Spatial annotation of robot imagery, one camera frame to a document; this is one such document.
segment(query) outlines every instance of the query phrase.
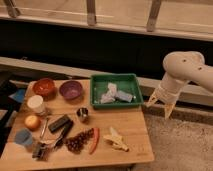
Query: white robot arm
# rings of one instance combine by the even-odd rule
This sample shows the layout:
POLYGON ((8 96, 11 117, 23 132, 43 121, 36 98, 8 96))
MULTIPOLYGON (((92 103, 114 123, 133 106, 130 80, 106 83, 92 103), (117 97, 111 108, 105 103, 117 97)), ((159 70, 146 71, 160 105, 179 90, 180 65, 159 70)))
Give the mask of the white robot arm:
POLYGON ((169 118, 181 89, 190 81, 213 92, 213 67, 205 65, 205 59, 199 52, 172 52, 163 60, 166 73, 154 90, 146 106, 157 100, 165 103, 165 118, 169 118))

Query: red chili pepper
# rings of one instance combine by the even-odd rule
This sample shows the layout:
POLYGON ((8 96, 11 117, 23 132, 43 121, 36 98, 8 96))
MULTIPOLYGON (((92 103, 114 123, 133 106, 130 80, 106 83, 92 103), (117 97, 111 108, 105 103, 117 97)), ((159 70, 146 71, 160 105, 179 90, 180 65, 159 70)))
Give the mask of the red chili pepper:
POLYGON ((98 141, 99 141, 99 132, 100 132, 99 128, 95 127, 95 128, 93 128, 93 131, 94 131, 93 142, 92 142, 92 145, 90 147, 89 154, 92 154, 95 151, 97 144, 98 144, 98 141))

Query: wooden table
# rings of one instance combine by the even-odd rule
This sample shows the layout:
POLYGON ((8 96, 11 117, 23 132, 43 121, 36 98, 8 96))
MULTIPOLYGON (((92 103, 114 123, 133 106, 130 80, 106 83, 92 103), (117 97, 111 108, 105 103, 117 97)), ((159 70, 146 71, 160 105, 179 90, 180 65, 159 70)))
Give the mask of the wooden table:
MULTIPOLYGON (((64 81, 55 81, 56 87, 58 88, 63 82, 64 81)), ((82 83, 84 88, 82 97, 72 101, 65 101, 57 91, 55 98, 45 101, 46 106, 52 111, 49 123, 61 117, 63 114, 68 114, 74 121, 74 126, 67 137, 75 136, 77 133, 95 126, 99 127, 100 141, 96 151, 92 155, 88 154, 88 149, 92 141, 90 140, 87 145, 84 146, 80 154, 74 154, 68 151, 67 147, 64 145, 57 151, 52 152, 49 155, 48 161, 36 161, 32 158, 32 153, 28 152, 24 147, 14 143, 16 132, 24 128, 25 117, 29 114, 33 114, 26 106, 27 99, 34 95, 32 92, 33 82, 31 82, 0 159, 0 170, 39 170, 123 165, 154 160, 141 107, 94 110, 89 102, 89 80, 79 80, 79 82, 82 83), (79 107, 88 108, 90 116, 88 124, 83 124, 78 120, 76 111, 79 107), (123 136, 124 142, 130 149, 129 152, 115 150, 103 139, 103 135, 109 134, 110 126, 114 127, 123 136)), ((39 139, 41 128, 32 132, 33 137, 36 139, 39 139)), ((44 135, 44 141, 53 141, 58 137, 59 133, 51 134, 47 129, 44 135)))

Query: glass panel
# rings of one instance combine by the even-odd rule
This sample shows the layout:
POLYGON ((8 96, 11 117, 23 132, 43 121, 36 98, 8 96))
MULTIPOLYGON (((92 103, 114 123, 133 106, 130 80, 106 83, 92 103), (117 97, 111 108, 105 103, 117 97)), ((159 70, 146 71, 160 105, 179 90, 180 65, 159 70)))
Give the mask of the glass panel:
POLYGON ((71 21, 87 19, 86 0, 16 0, 15 4, 25 16, 71 21))
POLYGON ((163 2, 156 28, 213 33, 212 16, 213 3, 163 2))
POLYGON ((6 6, 5 6, 3 0, 0 0, 0 15, 2 15, 2 14, 4 14, 4 15, 7 14, 8 15, 7 9, 6 9, 6 6))
POLYGON ((146 26, 151 0, 96 0, 97 22, 146 26))

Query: green tray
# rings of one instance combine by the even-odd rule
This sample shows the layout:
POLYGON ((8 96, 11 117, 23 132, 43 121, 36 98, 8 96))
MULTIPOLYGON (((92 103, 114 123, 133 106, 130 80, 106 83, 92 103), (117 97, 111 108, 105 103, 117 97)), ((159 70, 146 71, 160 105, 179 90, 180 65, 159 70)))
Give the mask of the green tray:
POLYGON ((136 107, 143 103, 143 97, 140 91, 138 80, 135 74, 105 74, 92 75, 90 79, 90 104, 95 109, 112 109, 136 107), (101 104, 102 94, 108 91, 108 83, 117 85, 118 90, 133 95, 131 102, 121 102, 116 100, 112 103, 101 104))

